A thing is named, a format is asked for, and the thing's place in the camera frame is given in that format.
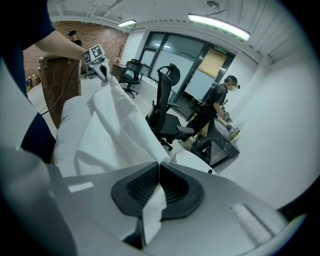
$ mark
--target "man in black shirt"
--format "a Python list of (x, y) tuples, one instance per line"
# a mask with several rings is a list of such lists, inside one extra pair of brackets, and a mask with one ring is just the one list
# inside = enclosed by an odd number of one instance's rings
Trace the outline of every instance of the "man in black shirt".
[(77, 31), (71, 30), (71, 31), (69, 32), (69, 34), (67, 34), (67, 36), (69, 36), (70, 41), (72, 41), (72, 42), (74, 42), (76, 45), (82, 47), (82, 42), (81, 42), (79, 39), (77, 39), (76, 34), (77, 34)]
[(208, 96), (199, 113), (187, 124), (186, 127), (192, 128), (194, 134), (188, 135), (185, 139), (200, 132), (207, 123), (214, 120), (217, 113), (224, 120), (226, 116), (221, 109), (221, 105), (225, 101), (228, 91), (236, 91), (238, 88), (240, 86), (234, 75), (229, 75), (224, 83), (218, 84)]
[[(13, 2), (8, 4), (9, 9), (14, 7)], [(34, 15), (26, 19), (25, 14), (30, 12)], [(5, 23), (2, 17), (0, 21), (3, 24)], [(19, 24), (19, 33), (17, 33), (15, 24)], [(18, 9), (16, 9), (15, 22), (3, 26), (2, 32), (7, 37), (3, 40), (2, 47), (0, 47), (0, 58), (4, 59), (16, 86), (26, 98), (28, 98), (28, 95), (23, 50), (35, 45), (40, 50), (53, 55), (84, 61), (83, 53), (86, 50), (70, 42), (52, 26), (46, 0), (37, 1), (36, 4), (22, 1)], [(45, 163), (50, 163), (55, 143), (56, 140), (52, 136), (46, 121), (38, 113), (29, 126), (21, 147), (25, 151), (36, 154)]]

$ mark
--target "glass door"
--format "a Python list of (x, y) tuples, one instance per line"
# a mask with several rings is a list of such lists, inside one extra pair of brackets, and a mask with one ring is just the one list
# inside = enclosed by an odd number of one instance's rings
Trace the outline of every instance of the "glass door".
[(211, 89), (215, 81), (222, 78), (221, 71), (226, 71), (224, 65), (228, 56), (209, 47), (204, 53), (202, 61), (194, 73), (187, 79), (187, 86), (179, 92), (175, 103), (179, 105), (175, 110), (185, 118), (190, 116), (196, 108), (198, 100), (202, 100)]
[(184, 83), (185, 78), (189, 74), (195, 61), (198, 60), (203, 46), (204, 44), (199, 41), (181, 36), (169, 35), (154, 62), (150, 78), (158, 80), (157, 70), (160, 67), (168, 66), (170, 63), (175, 64), (180, 70), (181, 77), (180, 81), (171, 89), (173, 92), (172, 95), (174, 96)]

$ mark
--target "brick wall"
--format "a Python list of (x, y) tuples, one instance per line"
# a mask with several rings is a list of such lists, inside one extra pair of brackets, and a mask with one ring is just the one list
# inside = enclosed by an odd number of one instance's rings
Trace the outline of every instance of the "brick wall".
[[(78, 21), (61, 21), (54, 23), (53, 26), (64, 36), (71, 30), (75, 30), (77, 38), (82, 41), (82, 47), (85, 49), (101, 44), (110, 63), (118, 57), (120, 47), (123, 45), (120, 54), (121, 59), (129, 35), (112, 27)], [(38, 75), (39, 57), (45, 54), (34, 45), (23, 51), (26, 78), (33, 74)]]

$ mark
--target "white cloth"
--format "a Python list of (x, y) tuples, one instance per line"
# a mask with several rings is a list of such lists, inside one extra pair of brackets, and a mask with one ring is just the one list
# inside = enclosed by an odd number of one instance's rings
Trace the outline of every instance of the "white cloth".
[(81, 175), (170, 161), (145, 117), (113, 76), (91, 97), (88, 107), (91, 117), (75, 154)]
[(75, 156), (79, 141), (91, 118), (87, 101), (84, 96), (76, 96), (63, 105), (53, 158), (63, 177), (80, 174), (75, 168)]

